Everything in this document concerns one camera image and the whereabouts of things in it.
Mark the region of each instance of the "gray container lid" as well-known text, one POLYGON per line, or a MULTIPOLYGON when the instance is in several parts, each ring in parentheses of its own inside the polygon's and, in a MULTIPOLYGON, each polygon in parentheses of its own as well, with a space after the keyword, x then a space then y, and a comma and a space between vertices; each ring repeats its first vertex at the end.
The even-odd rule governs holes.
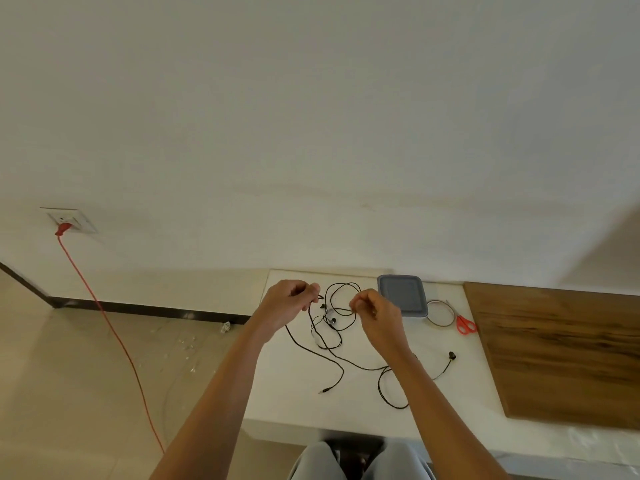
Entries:
POLYGON ((378 291, 400 308, 404 317, 424 318, 429 313, 424 286, 418 276, 382 274, 378 277, 378 291))

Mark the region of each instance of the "leg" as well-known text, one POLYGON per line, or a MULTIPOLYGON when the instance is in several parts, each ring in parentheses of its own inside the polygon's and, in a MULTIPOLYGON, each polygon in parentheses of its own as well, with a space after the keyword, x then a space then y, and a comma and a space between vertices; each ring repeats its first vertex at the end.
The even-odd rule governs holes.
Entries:
POLYGON ((347 480, 329 445, 309 445, 289 474, 289 480, 347 480))
POLYGON ((411 446, 390 442, 367 469, 362 480, 435 480, 429 466, 418 457, 411 446))

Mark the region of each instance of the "person's left hand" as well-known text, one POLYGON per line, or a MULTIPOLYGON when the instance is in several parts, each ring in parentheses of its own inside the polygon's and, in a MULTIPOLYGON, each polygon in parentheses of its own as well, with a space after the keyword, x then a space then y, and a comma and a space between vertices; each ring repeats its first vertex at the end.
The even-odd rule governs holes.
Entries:
POLYGON ((311 303, 318 302, 320 285, 300 280, 282 280, 267 290, 262 302, 247 325, 264 334, 264 341, 291 322, 297 314, 306 312, 311 303))

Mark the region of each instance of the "white table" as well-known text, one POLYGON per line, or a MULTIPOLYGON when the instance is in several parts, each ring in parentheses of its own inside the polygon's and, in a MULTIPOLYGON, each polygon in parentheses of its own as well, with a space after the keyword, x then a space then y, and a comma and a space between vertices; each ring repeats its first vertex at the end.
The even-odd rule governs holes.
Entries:
MULTIPOLYGON (((318 282, 322 294, 336 282, 377 288, 375 278, 272 270, 265 290, 282 279, 318 282)), ((427 300, 448 300, 460 314, 472 319, 462 286, 425 283, 424 287, 427 300)), ((354 294, 352 289, 343 288, 335 295, 334 305, 347 307, 354 294)), ((314 305, 313 316, 320 313, 319 304, 314 305)), ((339 326, 348 323, 347 318, 339 320, 339 326)), ((309 328, 306 312, 289 325, 301 345, 331 357, 316 348, 309 328)), ((476 437, 512 473, 558 479, 640 478, 631 468, 620 466, 640 465, 640 434, 508 419, 477 334, 462 336, 454 326, 438 328, 421 319, 405 319, 404 328, 412 351, 432 377, 446 366, 449 351, 455 352, 457 359, 436 384, 476 437)), ((329 331, 323 335, 327 341, 335 339, 329 331)), ((342 347, 334 350, 337 355, 364 367, 384 365, 364 335, 359 319, 342 336, 342 347)), ((277 332, 260 355, 244 430, 257 439, 302 445, 343 433, 419 441, 411 411, 395 410, 380 398, 376 386, 379 372, 341 364, 345 375, 340 384, 318 394, 334 384, 340 369, 300 349, 286 330, 277 332)), ((392 403, 406 403, 391 372, 385 375, 383 386, 392 403)))

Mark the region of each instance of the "power outlet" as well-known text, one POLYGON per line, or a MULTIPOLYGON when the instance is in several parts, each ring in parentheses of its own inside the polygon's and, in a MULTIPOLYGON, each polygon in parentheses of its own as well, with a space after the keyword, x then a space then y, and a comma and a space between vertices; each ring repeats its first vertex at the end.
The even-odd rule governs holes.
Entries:
POLYGON ((70 230, 75 230, 84 233, 96 233, 95 227, 89 222, 89 219, 84 217, 84 214, 78 209, 52 209, 50 207, 41 207, 46 215, 48 215, 56 227, 65 222, 71 224, 70 230))

